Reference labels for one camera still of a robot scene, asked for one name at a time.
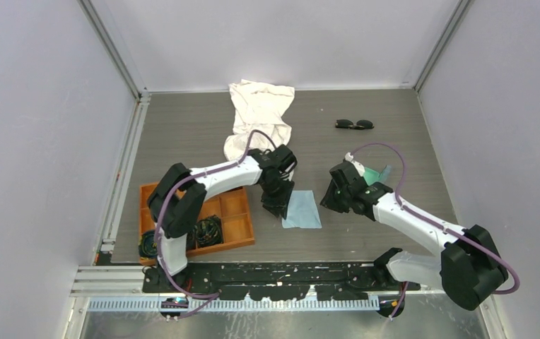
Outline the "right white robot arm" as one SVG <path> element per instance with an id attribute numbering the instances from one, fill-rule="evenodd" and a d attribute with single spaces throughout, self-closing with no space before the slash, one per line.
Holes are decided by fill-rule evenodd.
<path id="1" fill-rule="evenodd" d="M 383 290 L 418 283 L 442 290 L 458 307 L 473 311 L 509 278 L 510 269 L 484 227 L 462 227 L 417 209 L 387 185 L 367 183 L 355 161 L 344 160 L 329 173 L 323 207 L 390 226 L 429 251 L 423 256 L 391 248 L 376 258 L 372 274 Z"/>

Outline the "white cloth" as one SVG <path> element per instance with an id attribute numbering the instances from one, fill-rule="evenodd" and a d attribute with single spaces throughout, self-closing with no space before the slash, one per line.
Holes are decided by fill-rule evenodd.
<path id="1" fill-rule="evenodd" d="M 289 143 L 292 127 L 283 115 L 295 99 L 295 88 L 245 79 L 228 88 L 235 118 L 223 146 L 226 160 L 241 158 L 246 146 L 272 150 Z"/>

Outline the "light blue cleaning cloth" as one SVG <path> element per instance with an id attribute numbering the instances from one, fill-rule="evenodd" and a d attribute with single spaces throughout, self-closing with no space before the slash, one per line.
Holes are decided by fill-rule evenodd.
<path id="1" fill-rule="evenodd" d="M 293 191 L 288 204 L 284 229 L 321 229 L 322 223 L 313 191 Z"/>

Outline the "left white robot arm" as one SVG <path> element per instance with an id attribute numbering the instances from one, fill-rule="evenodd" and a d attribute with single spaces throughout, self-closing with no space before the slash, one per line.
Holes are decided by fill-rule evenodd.
<path id="1" fill-rule="evenodd" d="M 187 234 L 195 226 L 204 203 L 241 186 L 262 188 L 264 209 L 286 218 L 293 192 L 291 179 L 298 161 L 293 151 L 280 145 L 274 150 L 250 149 L 240 158 L 203 168 L 174 164 L 148 197 L 147 206 L 155 223 L 160 283 L 170 292 L 187 283 Z"/>

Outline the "grey-blue glasses case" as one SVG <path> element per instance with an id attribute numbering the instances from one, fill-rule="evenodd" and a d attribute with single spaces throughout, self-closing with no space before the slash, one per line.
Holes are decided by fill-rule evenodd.
<path id="1" fill-rule="evenodd" d="M 368 186 L 372 186 L 375 183 L 386 184 L 391 171 L 392 167 L 390 165 L 386 165 L 380 172 L 370 169 L 369 167 L 364 167 L 362 177 Z"/>

